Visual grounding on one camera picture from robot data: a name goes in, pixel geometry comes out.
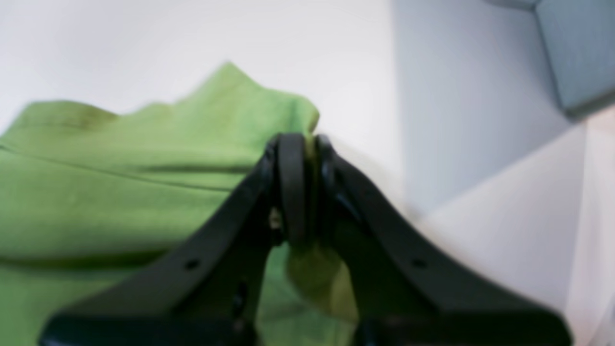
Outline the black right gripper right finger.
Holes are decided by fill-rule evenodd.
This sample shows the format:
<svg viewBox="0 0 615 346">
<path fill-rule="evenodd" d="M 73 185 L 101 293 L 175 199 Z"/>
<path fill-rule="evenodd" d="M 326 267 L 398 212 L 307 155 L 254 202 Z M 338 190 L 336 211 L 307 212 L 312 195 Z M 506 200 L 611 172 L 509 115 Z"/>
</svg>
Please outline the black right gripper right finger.
<svg viewBox="0 0 615 346">
<path fill-rule="evenodd" d="M 353 346 L 570 346 L 553 309 L 483 278 L 437 248 L 324 135 L 323 236 L 347 265 Z"/>
</svg>

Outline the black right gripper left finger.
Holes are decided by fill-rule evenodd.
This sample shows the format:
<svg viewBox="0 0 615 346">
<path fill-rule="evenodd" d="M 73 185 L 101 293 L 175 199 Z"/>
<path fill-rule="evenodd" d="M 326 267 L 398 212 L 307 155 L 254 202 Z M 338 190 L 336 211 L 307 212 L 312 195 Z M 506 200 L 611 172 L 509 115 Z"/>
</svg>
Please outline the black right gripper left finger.
<svg viewBox="0 0 615 346">
<path fill-rule="evenodd" d="M 308 234 L 305 137 L 275 136 L 184 243 L 127 280 L 55 313 L 41 346 L 254 346 L 271 249 Z"/>
</svg>

